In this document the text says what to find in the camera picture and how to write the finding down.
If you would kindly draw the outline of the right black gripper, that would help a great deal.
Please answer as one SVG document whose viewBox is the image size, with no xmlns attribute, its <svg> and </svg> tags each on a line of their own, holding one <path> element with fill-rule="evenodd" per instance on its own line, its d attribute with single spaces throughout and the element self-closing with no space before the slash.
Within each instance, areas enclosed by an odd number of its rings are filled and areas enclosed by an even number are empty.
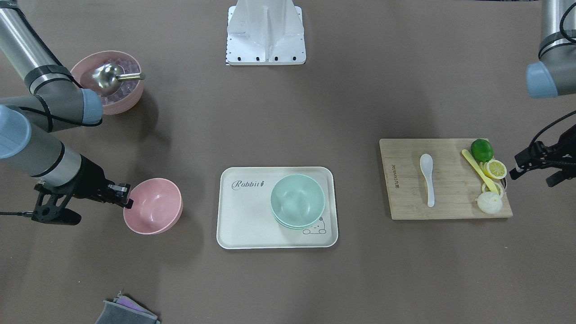
<svg viewBox="0 0 576 324">
<path fill-rule="evenodd" d="M 115 184 L 106 179 L 103 169 L 81 156 L 79 171 L 67 185 L 67 197 L 90 199 L 93 201 L 111 201 L 119 207 L 131 209 L 134 201 L 128 197 L 129 183 Z"/>
</svg>

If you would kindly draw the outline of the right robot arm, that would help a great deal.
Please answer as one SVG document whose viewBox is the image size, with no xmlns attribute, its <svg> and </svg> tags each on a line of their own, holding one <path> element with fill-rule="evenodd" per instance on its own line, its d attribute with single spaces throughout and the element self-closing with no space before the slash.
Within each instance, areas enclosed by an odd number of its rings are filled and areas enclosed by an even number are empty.
<svg viewBox="0 0 576 324">
<path fill-rule="evenodd" d="M 108 180 L 100 166 L 54 137 L 56 131 L 101 125 L 103 106 L 55 57 L 16 0 L 1 2 L 1 51 L 29 91 L 1 99 L 1 160 L 63 205 L 86 198 L 132 207 L 129 184 Z"/>
</svg>

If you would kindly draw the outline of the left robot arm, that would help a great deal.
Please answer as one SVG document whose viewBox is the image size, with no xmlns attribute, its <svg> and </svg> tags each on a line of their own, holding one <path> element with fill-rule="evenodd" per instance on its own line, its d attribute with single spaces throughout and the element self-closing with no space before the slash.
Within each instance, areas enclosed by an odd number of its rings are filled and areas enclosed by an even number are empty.
<svg viewBox="0 0 576 324">
<path fill-rule="evenodd" d="M 526 68 L 531 98 L 557 98 L 576 92 L 575 37 L 575 2 L 542 1 L 538 60 Z"/>
</svg>

